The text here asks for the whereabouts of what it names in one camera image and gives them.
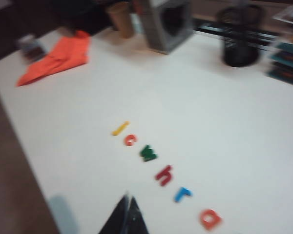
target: magnetic letter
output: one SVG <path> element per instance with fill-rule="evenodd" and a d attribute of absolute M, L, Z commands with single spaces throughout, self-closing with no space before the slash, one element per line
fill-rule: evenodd
<path fill-rule="evenodd" d="M 206 221 L 206 217 L 211 217 L 212 220 L 211 221 Z M 201 222 L 203 224 L 203 226 L 205 227 L 206 230 L 210 230 L 212 229 L 215 225 L 217 225 L 220 221 L 221 221 L 221 218 L 218 216 L 218 214 L 216 214 L 215 211 L 213 210 L 204 210 L 202 213 L 201 213 L 201 216 L 200 216 L 200 219 L 201 219 Z"/>
<path fill-rule="evenodd" d="M 126 146 L 132 146 L 133 142 L 136 142 L 136 141 L 137 141 L 137 138 L 133 134 L 130 134 L 130 135 L 126 136 L 125 139 L 124 139 L 124 142 L 125 142 Z"/>
<path fill-rule="evenodd" d="M 153 152 L 150 145 L 146 145 L 145 148 L 140 152 L 144 159 L 144 162 L 151 161 L 157 158 L 157 155 Z"/>
<path fill-rule="evenodd" d="M 124 130 L 124 128 L 127 127 L 128 124 L 129 124 L 129 121 L 126 121 L 125 123 L 123 123 L 117 130 L 112 132 L 113 136 L 117 136 L 119 133 L 121 133 L 122 130 Z"/>
<path fill-rule="evenodd" d="M 179 202 L 184 195 L 192 196 L 192 193 L 189 189 L 186 189 L 184 187 L 180 188 L 180 190 L 175 196 L 175 202 Z"/>
<path fill-rule="evenodd" d="M 162 177 L 166 177 L 162 180 L 161 186 L 165 186 L 170 180 L 171 180 L 171 173 L 169 172 L 171 170 L 172 166 L 168 165 L 165 167 L 159 174 L 156 175 L 155 179 L 159 180 Z"/>

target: brown floor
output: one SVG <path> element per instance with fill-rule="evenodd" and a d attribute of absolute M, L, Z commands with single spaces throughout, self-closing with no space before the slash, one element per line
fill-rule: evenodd
<path fill-rule="evenodd" d="M 58 229 L 0 104 L 0 234 Z"/>

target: gray box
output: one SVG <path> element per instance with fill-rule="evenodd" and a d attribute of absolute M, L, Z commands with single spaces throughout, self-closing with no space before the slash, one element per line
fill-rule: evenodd
<path fill-rule="evenodd" d="M 169 54 L 193 34 L 190 0 L 134 0 L 151 50 Z"/>

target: white table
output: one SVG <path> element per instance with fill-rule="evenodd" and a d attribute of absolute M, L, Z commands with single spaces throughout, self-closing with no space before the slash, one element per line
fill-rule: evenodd
<path fill-rule="evenodd" d="M 207 233 L 207 208 L 223 219 L 214 234 L 293 234 L 293 85 L 266 77 L 265 59 L 224 65 L 220 48 L 193 35 L 166 56 L 106 29 L 88 64 L 18 88 L 20 53 L 0 61 L 1 101 L 62 233 L 98 233 L 128 191 L 150 234 Z M 158 159 L 142 162 L 146 144 Z M 182 186 L 194 196 L 174 203 Z"/>

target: orange napkin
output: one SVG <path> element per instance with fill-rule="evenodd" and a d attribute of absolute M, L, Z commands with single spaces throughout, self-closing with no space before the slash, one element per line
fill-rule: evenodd
<path fill-rule="evenodd" d="M 26 85 L 39 78 L 87 63 L 89 41 L 89 34 L 84 31 L 76 31 L 72 38 L 62 37 L 48 55 L 28 67 L 16 86 Z"/>

